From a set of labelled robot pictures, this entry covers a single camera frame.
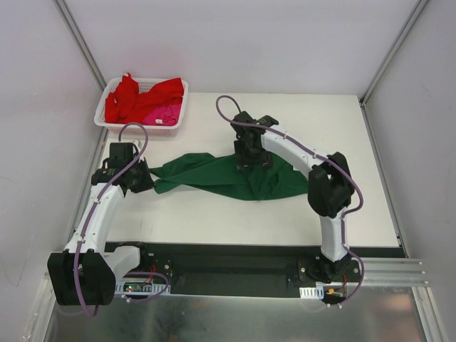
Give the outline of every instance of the green fabric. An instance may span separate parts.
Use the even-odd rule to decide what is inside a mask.
[[[236,168],[236,156],[214,157],[209,153],[188,153],[162,167],[150,169],[160,179],[155,182],[158,194],[179,185],[189,185],[238,200],[277,200],[307,193],[307,179],[277,155],[273,167],[263,170]]]

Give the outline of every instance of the pink cloth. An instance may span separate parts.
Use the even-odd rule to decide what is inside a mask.
[[[154,109],[146,115],[143,123],[151,126],[174,126],[179,120],[180,108],[182,105],[169,105]]]

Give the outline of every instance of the red cloth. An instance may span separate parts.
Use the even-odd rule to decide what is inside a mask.
[[[157,83],[148,92],[139,93],[138,83],[127,74],[106,98],[105,120],[107,123],[144,123],[144,119],[149,117],[150,122],[153,113],[160,113],[157,108],[182,104],[183,95],[184,86],[180,78]],[[179,114],[164,120],[163,125],[175,125]]]

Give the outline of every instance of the metal frame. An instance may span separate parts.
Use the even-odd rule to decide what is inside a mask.
[[[101,89],[104,89],[106,86],[105,79],[92,55],[90,49],[78,28],[78,25],[71,14],[70,9],[65,0],[53,0],[56,8],[62,16],[63,21],[66,23],[68,30],[70,31],[72,37],[74,38],[77,46],[79,47],[88,67],[93,74],[94,79]],[[400,225],[398,224],[397,217],[394,212],[394,208],[391,202],[390,193],[388,186],[385,181],[385,176],[383,174],[381,158],[378,153],[375,137],[373,136],[372,130],[370,128],[369,122],[367,120],[367,115],[365,111],[365,104],[372,95],[373,91],[376,89],[379,81],[385,74],[390,65],[391,61],[394,59],[398,50],[408,37],[412,28],[420,18],[420,15],[424,11],[425,7],[428,5],[430,0],[418,0],[412,12],[410,13],[407,21],[404,23],[401,28],[400,33],[393,42],[393,45],[389,49],[385,58],[383,59],[380,67],[378,68],[373,80],[371,81],[365,95],[361,99],[361,109],[363,111],[363,117],[366,123],[366,129],[369,134],[370,142],[374,151],[375,159],[378,164],[378,171],[380,173],[380,178],[385,189],[385,196],[387,198],[388,206],[390,208],[390,213],[393,218],[393,224],[395,229],[400,237],[400,240],[404,242],[403,235],[400,232]],[[108,131],[103,129],[100,132],[98,137],[97,147],[93,154],[90,167],[87,172],[87,180],[81,191],[80,199],[78,206],[76,208],[72,228],[76,227],[78,221],[81,219],[83,210],[87,204],[88,191],[90,189],[90,175],[98,167],[101,156],[103,154],[103,148],[105,146],[105,141],[108,136]],[[429,342],[438,342],[438,341],[448,341],[445,336],[442,324],[440,323],[440,317],[435,309],[435,303],[433,301],[432,292],[429,288],[430,281],[425,272],[423,263],[417,259],[404,259],[404,258],[383,258],[369,257],[369,252],[365,251],[367,254],[360,253],[364,256],[366,263],[366,277],[363,283],[363,286],[392,286],[392,287],[411,287],[413,290],[413,295],[415,296],[418,313],[421,318],[421,323],[423,325],[423,330],[425,332],[426,339]],[[47,325],[49,324],[51,312],[53,305],[55,303],[55,298],[53,297],[53,290],[51,283],[45,276],[43,280],[42,287],[39,290],[41,300],[36,303],[33,308],[32,316],[27,324],[26,333],[24,334],[25,341],[42,341]]]

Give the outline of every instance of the gray wall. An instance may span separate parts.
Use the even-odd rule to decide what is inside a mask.
[[[416,0],[67,0],[106,80],[362,95]]]
[[[368,102],[412,257],[423,257],[456,336],[456,1],[434,0]]]
[[[22,341],[70,232],[100,91],[52,1],[0,3],[0,341]]]

